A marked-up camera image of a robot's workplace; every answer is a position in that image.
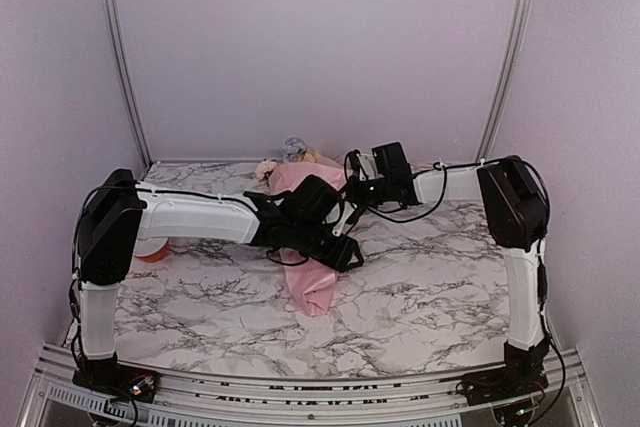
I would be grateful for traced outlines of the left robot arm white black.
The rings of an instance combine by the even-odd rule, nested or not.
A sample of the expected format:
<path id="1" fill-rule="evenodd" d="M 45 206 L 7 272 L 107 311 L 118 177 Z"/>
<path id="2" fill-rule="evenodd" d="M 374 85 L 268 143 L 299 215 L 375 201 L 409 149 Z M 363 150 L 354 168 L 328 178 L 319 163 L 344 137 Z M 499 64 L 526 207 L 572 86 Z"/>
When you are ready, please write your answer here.
<path id="1" fill-rule="evenodd" d="M 364 262 L 344 230 L 352 213 L 341 191 L 316 175 L 276 195 L 212 195 L 114 171 L 87 196 L 74 231 L 70 305 L 80 374 L 106 392 L 119 391 L 134 375 L 118 362 L 114 334 L 117 292 L 134 256 L 153 255 L 171 238 L 217 239 L 272 253 L 288 249 L 347 272 Z"/>

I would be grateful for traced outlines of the blue white fake flower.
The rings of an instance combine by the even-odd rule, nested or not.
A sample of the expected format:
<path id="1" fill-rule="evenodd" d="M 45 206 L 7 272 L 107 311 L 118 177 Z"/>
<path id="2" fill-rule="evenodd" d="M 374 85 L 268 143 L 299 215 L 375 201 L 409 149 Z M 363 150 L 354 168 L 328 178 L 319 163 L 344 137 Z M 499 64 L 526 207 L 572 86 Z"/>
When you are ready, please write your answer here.
<path id="1" fill-rule="evenodd" d="M 282 160 L 285 163 L 297 162 L 300 158 L 304 157 L 307 149 L 308 147 L 303 139 L 295 136 L 289 137 L 280 147 Z"/>

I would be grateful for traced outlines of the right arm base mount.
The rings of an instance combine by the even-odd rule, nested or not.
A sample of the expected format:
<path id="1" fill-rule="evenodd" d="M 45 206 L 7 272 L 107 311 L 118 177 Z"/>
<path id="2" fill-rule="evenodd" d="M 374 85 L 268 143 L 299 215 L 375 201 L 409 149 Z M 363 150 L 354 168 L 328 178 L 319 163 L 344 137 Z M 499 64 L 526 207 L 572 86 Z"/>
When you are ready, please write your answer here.
<path id="1" fill-rule="evenodd" d="M 465 374 L 457 383 L 456 393 L 465 397 L 469 406 L 497 402 L 541 393 L 549 385 L 542 367 L 531 373 L 521 373 L 507 367 Z"/>

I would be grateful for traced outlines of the pink wrapping paper sheet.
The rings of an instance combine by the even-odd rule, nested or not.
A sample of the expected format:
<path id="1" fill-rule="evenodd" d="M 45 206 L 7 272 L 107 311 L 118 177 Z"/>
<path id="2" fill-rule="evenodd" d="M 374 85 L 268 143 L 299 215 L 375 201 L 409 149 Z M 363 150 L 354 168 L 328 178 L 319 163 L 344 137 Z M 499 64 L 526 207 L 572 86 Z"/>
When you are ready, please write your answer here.
<path id="1" fill-rule="evenodd" d="M 342 168 L 332 160 L 324 160 L 313 174 L 329 183 L 336 190 L 345 184 Z M 294 191 L 304 179 L 294 182 L 268 182 L 269 193 L 280 194 L 284 191 Z M 302 260 L 302 257 L 291 249 L 280 250 L 281 260 L 289 264 L 284 268 L 288 291 L 301 310 L 310 317 L 325 315 L 330 307 L 338 273 L 329 267 L 309 259 L 305 263 L 292 266 Z"/>

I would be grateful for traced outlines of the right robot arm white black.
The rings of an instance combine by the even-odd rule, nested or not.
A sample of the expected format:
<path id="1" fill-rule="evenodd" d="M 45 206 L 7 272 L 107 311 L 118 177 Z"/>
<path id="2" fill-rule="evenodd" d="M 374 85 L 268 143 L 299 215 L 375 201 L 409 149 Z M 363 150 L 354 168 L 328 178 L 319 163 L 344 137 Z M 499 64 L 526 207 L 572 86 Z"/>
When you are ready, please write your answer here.
<path id="1" fill-rule="evenodd" d="M 482 204 L 489 234 L 503 253 L 509 292 L 505 366 L 497 370 L 495 385 L 506 395 L 519 393 L 541 371 L 550 348 L 544 324 L 550 205 L 535 169 L 511 155 L 457 165 L 438 161 L 416 171 L 398 142 L 376 147 L 369 156 L 353 150 L 343 169 L 346 199 L 358 212 L 387 221 L 391 214 L 379 207 L 389 202 L 401 209 L 427 204 L 432 211 L 446 200 Z"/>

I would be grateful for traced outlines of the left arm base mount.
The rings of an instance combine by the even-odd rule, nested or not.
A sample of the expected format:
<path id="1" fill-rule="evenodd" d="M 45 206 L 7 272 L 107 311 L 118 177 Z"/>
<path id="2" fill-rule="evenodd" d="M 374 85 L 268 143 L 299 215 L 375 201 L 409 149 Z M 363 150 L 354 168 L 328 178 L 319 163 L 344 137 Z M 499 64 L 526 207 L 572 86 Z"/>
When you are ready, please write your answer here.
<path id="1" fill-rule="evenodd" d="M 143 403 L 154 401 L 159 380 L 160 375 L 156 371 L 117 361 L 90 361 L 77 368 L 72 378 L 77 386 Z"/>

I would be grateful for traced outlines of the pink rose fake flower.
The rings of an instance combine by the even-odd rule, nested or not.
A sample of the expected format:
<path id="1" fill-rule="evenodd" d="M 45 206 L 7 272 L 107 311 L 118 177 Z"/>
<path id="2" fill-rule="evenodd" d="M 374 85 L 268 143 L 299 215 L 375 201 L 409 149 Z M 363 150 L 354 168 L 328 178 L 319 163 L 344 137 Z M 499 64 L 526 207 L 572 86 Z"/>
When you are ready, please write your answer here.
<path id="1" fill-rule="evenodd" d="M 306 154 L 297 162 L 277 162 L 274 159 L 265 159 L 258 163 L 254 169 L 255 178 L 263 183 L 276 181 L 294 182 L 313 174 L 325 157 L 317 150 L 308 147 Z"/>

